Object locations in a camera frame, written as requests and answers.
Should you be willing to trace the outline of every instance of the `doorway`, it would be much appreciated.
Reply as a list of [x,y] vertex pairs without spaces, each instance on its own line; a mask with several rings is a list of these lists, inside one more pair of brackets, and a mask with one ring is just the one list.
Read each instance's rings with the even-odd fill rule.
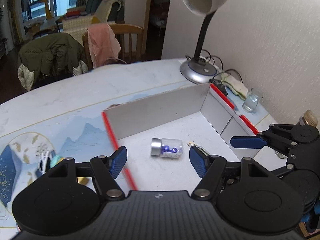
[[170,0],[149,0],[145,60],[161,59]]

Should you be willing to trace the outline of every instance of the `lamp base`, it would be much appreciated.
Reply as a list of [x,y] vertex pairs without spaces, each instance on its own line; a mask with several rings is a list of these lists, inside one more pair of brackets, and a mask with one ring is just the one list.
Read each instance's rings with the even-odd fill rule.
[[211,64],[202,65],[194,60],[187,60],[180,66],[181,74],[195,84],[208,83],[217,70]]

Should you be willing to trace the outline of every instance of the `green jacket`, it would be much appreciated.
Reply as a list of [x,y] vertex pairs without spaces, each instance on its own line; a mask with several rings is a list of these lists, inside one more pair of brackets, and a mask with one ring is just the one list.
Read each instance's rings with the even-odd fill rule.
[[43,76],[57,76],[61,72],[73,74],[80,60],[86,63],[81,44],[67,33],[54,33],[24,45],[18,54],[18,67],[22,63],[29,72],[34,72],[34,84]]

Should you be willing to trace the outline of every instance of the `silver cap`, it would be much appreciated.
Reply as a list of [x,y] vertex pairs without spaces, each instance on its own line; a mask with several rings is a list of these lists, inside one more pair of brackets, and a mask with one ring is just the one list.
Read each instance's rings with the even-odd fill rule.
[[152,138],[151,140],[151,155],[159,156],[161,153],[161,139]]

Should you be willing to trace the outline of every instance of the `desk lamp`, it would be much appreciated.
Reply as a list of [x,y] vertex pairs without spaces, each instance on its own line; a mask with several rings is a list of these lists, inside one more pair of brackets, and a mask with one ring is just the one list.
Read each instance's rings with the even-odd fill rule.
[[193,83],[207,83],[217,73],[214,66],[200,58],[200,53],[210,21],[216,10],[226,1],[227,0],[183,0],[184,4],[194,14],[205,15],[195,54],[193,58],[188,59],[180,66],[181,74]]

